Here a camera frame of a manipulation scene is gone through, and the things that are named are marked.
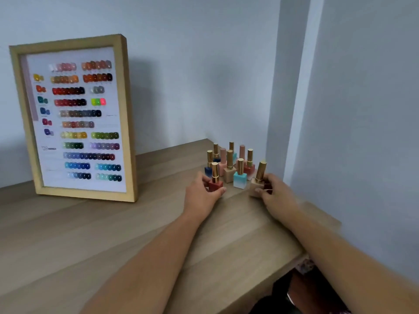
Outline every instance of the nail polish bottle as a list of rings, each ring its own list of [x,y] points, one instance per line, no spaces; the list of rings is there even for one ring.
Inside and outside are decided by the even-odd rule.
[[[247,180],[251,180],[255,172],[255,165],[253,164],[253,149],[247,150],[247,161],[244,166],[244,173],[247,174]]]
[[[218,153],[218,143],[214,143],[214,154],[213,154],[214,162],[220,162],[220,154]]]
[[[266,162],[260,161],[258,171],[256,173],[256,177],[252,178],[249,187],[249,195],[253,197],[260,197],[260,195],[255,191],[257,188],[264,189],[265,182],[263,180],[263,176],[265,174],[266,169]]]
[[[233,182],[234,173],[237,171],[233,166],[233,154],[233,150],[227,151],[227,167],[224,169],[224,182],[226,183]]]
[[[246,158],[245,157],[245,152],[246,152],[246,147],[244,146],[244,144],[240,145],[240,152],[239,152],[238,157],[240,159],[245,159]]]
[[[244,173],[244,159],[237,160],[237,171],[233,175],[233,186],[244,190],[247,185],[247,174]]]
[[[204,169],[205,175],[212,177],[212,150],[207,151],[207,167]]]
[[[233,166],[235,167],[235,168],[237,168],[237,153],[236,152],[234,152],[234,142],[230,142],[230,148],[229,148],[229,150],[232,150],[233,151]]]
[[[223,181],[218,176],[218,162],[212,162],[212,180],[208,183],[208,190],[214,192],[223,187]]]
[[[220,154],[221,154],[221,161],[220,164],[218,165],[218,168],[220,169],[220,176],[224,176],[224,169],[227,167],[227,151],[225,148],[221,148],[220,149]]]

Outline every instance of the right hand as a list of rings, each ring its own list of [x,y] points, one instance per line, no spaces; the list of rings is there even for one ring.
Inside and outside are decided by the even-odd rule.
[[[264,175],[265,183],[272,184],[272,194],[266,190],[257,188],[257,191],[262,197],[269,213],[278,221],[282,222],[286,227],[289,225],[290,217],[293,212],[298,210],[298,204],[295,200],[294,193],[278,177],[274,174]]]

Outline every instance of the wooden frame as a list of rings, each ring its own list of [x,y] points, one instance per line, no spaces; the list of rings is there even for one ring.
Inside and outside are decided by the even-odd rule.
[[[115,56],[115,78],[117,82],[119,114],[121,124],[121,141],[124,155],[124,173],[127,192],[109,192],[99,190],[83,190],[74,188],[55,188],[44,186],[34,125],[29,106],[28,94],[21,66],[21,55],[113,47]],[[19,104],[25,129],[26,143],[28,145],[29,160],[34,177],[37,194],[58,195],[80,198],[96,198],[105,200],[120,200],[134,202],[137,200],[137,170],[135,164],[134,127],[132,122],[132,106],[130,97],[129,67],[127,39],[121,35],[107,35],[91,38],[79,38],[63,41],[53,41],[35,44],[10,46],[10,55],[13,64],[16,86],[18,89]]]

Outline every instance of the beige bottle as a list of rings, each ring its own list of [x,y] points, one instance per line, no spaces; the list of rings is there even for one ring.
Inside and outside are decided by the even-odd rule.
[[[236,168],[233,166],[233,150],[227,151],[227,167],[224,168],[224,182],[232,183]]]
[[[256,173],[256,177],[252,178],[250,185],[249,185],[249,195],[253,197],[260,197],[260,195],[255,191],[257,188],[264,189],[265,182],[263,180],[263,176],[265,174],[266,169],[266,162],[260,161],[258,171]]]

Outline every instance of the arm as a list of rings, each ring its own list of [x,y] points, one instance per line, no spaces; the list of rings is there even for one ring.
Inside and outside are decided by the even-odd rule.
[[[298,207],[291,189],[272,174],[272,195],[259,190],[270,214],[297,237],[354,313],[419,313],[416,286],[321,226]]]
[[[81,314],[163,313],[196,230],[225,192],[207,192],[209,180],[197,174],[186,188],[181,216],[119,269]]]

